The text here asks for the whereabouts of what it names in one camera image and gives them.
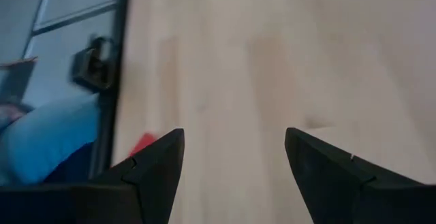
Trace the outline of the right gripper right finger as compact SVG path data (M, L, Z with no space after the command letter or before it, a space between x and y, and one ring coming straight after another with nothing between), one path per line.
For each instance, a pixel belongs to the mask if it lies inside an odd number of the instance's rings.
M314 224L436 224L425 185L297 128L285 135L293 176Z

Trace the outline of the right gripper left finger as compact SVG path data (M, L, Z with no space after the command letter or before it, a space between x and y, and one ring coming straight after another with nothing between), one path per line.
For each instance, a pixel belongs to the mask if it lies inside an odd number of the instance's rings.
M174 129L86 182L1 187L0 224L168 224L184 149Z

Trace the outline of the red rectangular case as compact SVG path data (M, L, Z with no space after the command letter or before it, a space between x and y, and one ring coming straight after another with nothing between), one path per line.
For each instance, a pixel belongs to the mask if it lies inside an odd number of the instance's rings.
M137 141L135 146L132 148L129 156L132 157L142 149L150 146L157 140L157 137L154 133L146 132L142 135L142 137Z

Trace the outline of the light blue cloth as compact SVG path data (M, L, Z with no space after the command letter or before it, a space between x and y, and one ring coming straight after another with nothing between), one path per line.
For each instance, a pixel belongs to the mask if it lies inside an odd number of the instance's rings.
M47 103L0 132L0 186L45 180L99 131L97 95Z

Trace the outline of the dark furniture panel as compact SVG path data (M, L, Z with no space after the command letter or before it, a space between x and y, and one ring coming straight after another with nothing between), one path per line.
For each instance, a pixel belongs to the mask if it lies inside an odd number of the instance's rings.
M38 57L0 63L0 103L20 103Z

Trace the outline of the black aluminium table frame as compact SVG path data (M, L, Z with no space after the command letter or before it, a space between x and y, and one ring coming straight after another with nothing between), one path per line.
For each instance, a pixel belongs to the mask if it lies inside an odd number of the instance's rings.
M99 133L93 143L89 178L92 179L111 167L114 148L114 127L116 123L116 109L120 94L120 82L123 71L123 51L125 31L129 13L130 0L118 0L112 39L111 63L113 64L112 84L99 96Z

